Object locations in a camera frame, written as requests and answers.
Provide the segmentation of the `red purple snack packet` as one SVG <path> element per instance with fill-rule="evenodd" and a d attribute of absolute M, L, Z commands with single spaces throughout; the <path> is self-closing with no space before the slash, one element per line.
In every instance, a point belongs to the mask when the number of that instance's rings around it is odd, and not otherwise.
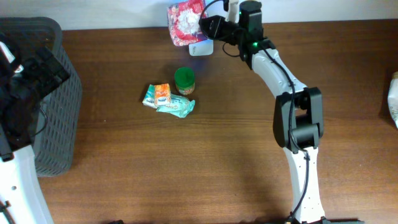
<path fill-rule="evenodd" d="M 204 8 L 204 0 L 179 2 L 167 8 L 169 33 L 175 46 L 182 47 L 206 40 L 199 25 Z"/>

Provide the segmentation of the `green lid jar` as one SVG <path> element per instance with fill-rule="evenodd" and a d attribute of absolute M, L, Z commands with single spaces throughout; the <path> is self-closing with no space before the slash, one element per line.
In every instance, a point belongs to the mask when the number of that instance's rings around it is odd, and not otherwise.
<path fill-rule="evenodd" d="M 189 95 L 195 89 L 195 74 L 189 67 L 178 68 L 174 74 L 175 86 L 182 95 Z"/>

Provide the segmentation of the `orange tissue pack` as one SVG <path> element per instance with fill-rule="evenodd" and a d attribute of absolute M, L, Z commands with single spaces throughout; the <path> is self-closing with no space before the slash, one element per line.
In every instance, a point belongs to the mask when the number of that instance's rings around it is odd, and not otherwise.
<path fill-rule="evenodd" d="M 155 85 L 154 86 L 155 102 L 156 107 L 165 106 L 171 104 L 171 91 L 168 83 Z"/>

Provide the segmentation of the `teal wipes packet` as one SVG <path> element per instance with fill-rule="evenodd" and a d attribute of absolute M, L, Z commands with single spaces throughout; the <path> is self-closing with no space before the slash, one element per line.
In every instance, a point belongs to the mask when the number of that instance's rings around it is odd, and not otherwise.
<path fill-rule="evenodd" d="M 171 94 L 171 103 L 158 107 L 156 112 L 169 113 L 178 118 L 185 118 L 193 111 L 194 107 L 195 100 L 189 100 L 184 96 Z"/>

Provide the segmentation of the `teal tissue pack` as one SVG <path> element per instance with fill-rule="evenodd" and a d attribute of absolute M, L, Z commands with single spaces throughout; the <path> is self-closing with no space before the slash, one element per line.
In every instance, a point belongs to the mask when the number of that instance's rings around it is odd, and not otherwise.
<path fill-rule="evenodd" d="M 153 109 L 157 109 L 157 106 L 155 105 L 155 86 L 154 85 L 149 85 L 146 95 L 144 96 L 144 99 L 142 101 L 142 104 L 144 106 L 148 106 Z"/>

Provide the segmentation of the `white bamboo print tube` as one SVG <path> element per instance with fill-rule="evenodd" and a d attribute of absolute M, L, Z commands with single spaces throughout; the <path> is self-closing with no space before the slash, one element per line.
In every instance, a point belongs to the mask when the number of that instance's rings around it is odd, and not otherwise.
<path fill-rule="evenodd" d="M 397 119 L 397 109 L 398 109 L 398 73 L 394 72 L 392 74 L 392 80 L 389 86 L 389 92 L 387 96 L 387 103 L 389 107 L 389 112 L 391 114 L 391 118 L 395 124 L 398 126 Z"/>

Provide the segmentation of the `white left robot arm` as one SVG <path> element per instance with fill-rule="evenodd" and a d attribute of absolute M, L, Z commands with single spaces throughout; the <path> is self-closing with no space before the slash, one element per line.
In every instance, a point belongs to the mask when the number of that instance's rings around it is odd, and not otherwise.
<path fill-rule="evenodd" d="M 1 36 L 1 223 L 53 223 L 29 126 L 39 103 L 69 78 L 48 48 L 23 60 L 19 46 Z"/>

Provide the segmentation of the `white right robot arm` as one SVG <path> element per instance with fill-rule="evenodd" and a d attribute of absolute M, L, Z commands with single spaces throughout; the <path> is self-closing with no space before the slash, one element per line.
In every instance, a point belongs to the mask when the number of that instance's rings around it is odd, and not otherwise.
<path fill-rule="evenodd" d="M 326 223 L 317 173 L 322 94 L 300 82 L 284 65 L 275 45 L 264 36 L 261 7 L 259 1 L 243 1 L 237 22 L 201 14 L 198 24 L 205 37 L 237 46 L 239 58 L 263 79 L 275 98 L 273 133 L 288 160 L 294 196 L 285 222 Z"/>

